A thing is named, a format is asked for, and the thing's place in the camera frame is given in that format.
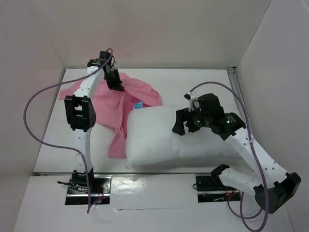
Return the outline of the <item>white pillow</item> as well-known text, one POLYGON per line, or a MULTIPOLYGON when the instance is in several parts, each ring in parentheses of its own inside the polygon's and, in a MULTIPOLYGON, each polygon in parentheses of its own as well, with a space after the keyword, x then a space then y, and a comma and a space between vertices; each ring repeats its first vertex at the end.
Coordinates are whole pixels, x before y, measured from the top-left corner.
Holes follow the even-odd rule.
POLYGON ((180 106, 175 105, 131 111, 126 139, 128 168, 197 168, 243 161, 231 145, 209 128, 183 136, 173 133, 178 109, 180 106))

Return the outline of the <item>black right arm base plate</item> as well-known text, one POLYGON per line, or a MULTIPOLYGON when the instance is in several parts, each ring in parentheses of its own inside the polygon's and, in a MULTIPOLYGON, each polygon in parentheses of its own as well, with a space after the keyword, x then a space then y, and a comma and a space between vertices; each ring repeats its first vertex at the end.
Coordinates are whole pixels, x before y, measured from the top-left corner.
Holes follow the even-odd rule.
POLYGON ((199 203, 240 201, 240 192, 232 187, 216 184, 211 175, 196 175, 193 189, 199 203))

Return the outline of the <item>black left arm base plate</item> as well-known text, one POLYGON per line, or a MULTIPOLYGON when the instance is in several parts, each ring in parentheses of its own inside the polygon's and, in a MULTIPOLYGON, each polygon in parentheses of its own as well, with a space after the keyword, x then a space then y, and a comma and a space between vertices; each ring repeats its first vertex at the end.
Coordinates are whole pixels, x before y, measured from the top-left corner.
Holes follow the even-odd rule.
MULTIPOLYGON (((95 176, 90 190, 90 203, 92 205, 110 204, 111 185, 111 176, 95 176)), ((73 183, 66 183, 66 186, 68 188, 65 205, 88 205, 87 186, 74 186, 73 183)))

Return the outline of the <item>pink fabric pillowcase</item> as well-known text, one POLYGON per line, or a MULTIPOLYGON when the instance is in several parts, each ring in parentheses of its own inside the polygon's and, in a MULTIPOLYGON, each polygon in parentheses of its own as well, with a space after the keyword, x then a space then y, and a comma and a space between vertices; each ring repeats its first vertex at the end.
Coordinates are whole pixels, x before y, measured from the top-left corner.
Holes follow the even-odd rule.
POLYGON ((162 105, 159 93, 150 84, 123 72, 120 79, 125 91, 110 90, 102 80, 91 99, 96 122, 115 132, 108 151, 108 157, 115 159, 126 158, 127 120, 134 105, 139 102, 143 108, 162 105))

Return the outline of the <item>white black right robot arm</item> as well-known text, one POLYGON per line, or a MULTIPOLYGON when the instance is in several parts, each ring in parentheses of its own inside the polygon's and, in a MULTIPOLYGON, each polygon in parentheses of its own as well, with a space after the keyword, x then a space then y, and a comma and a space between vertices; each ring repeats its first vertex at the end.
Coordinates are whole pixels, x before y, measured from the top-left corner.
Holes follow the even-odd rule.
POLYGON ((189 106, 176 111, 172 132, 180 136, 209 128, 224 142, 231 145, 257 176, 249 176, 222 164, 211 172, 211 185, 238 189, 254 197, 268 214, 275 213, 298 189, 301 178, 282 168, 253 138, 249 127, 235 113, 226 113, 214 94, 198 95, 186 92, 189 106))

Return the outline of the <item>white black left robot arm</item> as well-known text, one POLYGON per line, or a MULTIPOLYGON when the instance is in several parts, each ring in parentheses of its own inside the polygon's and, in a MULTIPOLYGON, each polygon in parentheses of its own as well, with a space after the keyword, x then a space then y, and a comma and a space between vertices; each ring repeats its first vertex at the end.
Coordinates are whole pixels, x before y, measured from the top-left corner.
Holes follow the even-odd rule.
POLYGON ((75 167, 71 182, 85 193, 95 188, 90 137, 97 115, 92 98, 101 81, 105 81, 107 88, 113 92, 124 91, 111 48, 100 51, 98 58, 89 60, 86 78, 74 93, 67 94, 64 98, 67 123, 72 129, 75 140, 75 167))

